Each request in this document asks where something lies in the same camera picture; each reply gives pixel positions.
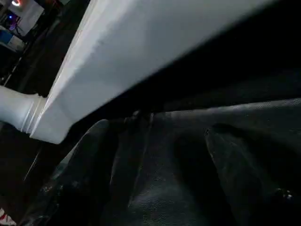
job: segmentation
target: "white plastic pipe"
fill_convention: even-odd
[[[46,100],[39,95],[26,95],[0,86],[0,121],[21,132],[31,133]]]

